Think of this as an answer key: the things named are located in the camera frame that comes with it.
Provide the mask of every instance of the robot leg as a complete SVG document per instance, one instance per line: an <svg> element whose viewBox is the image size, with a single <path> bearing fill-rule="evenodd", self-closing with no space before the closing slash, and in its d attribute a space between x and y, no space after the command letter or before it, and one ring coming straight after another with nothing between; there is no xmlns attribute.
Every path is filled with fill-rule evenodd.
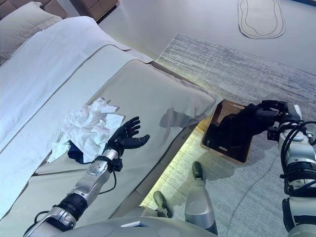
<svg viewBox="0 0 316 237"><path fill-rule="evenodd" d="M193 162L192 171L195 181L189 190L186 201L186 222L197 225L217 235L214 209L205 189L201 164L197 161Z"/></svg>

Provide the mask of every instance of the gray rug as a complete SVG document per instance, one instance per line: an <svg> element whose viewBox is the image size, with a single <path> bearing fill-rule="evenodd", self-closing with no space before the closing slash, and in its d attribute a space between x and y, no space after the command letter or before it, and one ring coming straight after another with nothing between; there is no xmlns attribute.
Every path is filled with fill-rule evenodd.
<svg viewBox="0 0 316 237"><path fill-rule="evenodd" d="M157 62L225 99L242 104L288 101L300 105L304 120L316 119L315 75L182 34L175 36ZM277 143L268 141L266 133L255 136L242 165L204 150L201 138L196 129L142 204L155 209L152 195L160 190L173 207L174 218L184 220L193 181L191 164L198 160L206 173L219 236L287 236Z"/></svg>

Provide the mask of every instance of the crumpled white cloth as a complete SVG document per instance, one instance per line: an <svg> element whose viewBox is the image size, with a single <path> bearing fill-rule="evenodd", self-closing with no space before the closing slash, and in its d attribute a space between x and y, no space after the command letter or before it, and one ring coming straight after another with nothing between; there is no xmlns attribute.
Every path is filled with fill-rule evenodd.
<svg viewBox="0 0 316 237"><path fill-rule="evenodd" d="M101 155L107 141L120 127L124 116L110 114L117 110L107 102L98 98L92 105L84 105L81 109L67 115L62 131L64 136L60 142L54 143L48 162L54 161L69 150L71 140L82 152L83 162L92 162L96 155Z"/></svg>

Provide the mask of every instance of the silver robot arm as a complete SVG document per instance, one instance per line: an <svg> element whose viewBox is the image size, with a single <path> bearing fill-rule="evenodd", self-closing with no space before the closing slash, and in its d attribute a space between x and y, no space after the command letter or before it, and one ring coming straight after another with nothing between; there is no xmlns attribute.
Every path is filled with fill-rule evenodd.
<svg viewBox="0 0 316 237"><path fill-rule="evenodd" d="M124 149L136 149L147 143L150 136L140 138L139 117L132 118L117 129L107 143L102 156L96 156L85 175L76 183L67 196L37 223L34 223L25 232L24 237L52 237L73 229L83 212L93 203L99 194L114 189L116 185L115 171L122 169ZM112 189L100 193L102 186L108 181L113 172L115 185Z"/></svg>
<svg viewBox="0 0 316 237"><path fill-rule="evenodd" d="M266 103L278 110L274 119L280 125L268 129L268 139L278 141L284 172L280 177L284 179L284 192L289 195L282 202L285 228L289 237L316 236L316 154L312 147L315 142L305 127L315 122L303 122L298 105Z"/></svg>
<svg viewBox="0 0 316 237"><path fill-rule="evenodd" d="M280 151L290 131L287 129L280 134ZM287 174L283 176L284 191L290 195L282 202L284 225L289 232L292 230L289 236L298 230L311 231L316 228L316 154L309 144L309 138L301 131L289 145L283 165Z"/></svg>
<svg viewBox="0 0 316 237"><path fill-rule="evenodd" d="M24 236L51 237L73 229L79 217L98 197L102 186L108 181L108 162L118 157L117 151L112 149L105 150L102 156L97 156L66 198L57 206L53 206Z"/></svg>

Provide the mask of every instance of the gray pillow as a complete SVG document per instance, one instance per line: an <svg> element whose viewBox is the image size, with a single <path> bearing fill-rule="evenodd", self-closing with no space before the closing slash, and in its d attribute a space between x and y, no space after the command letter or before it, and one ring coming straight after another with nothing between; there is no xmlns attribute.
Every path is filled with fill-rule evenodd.
<svg viewBox="0 0 316 237"><path fill-rule="evenodd" d="M43 11L40 6L40 2L29 2L0 21L0 65L29 37L62 20Z"/></svg>

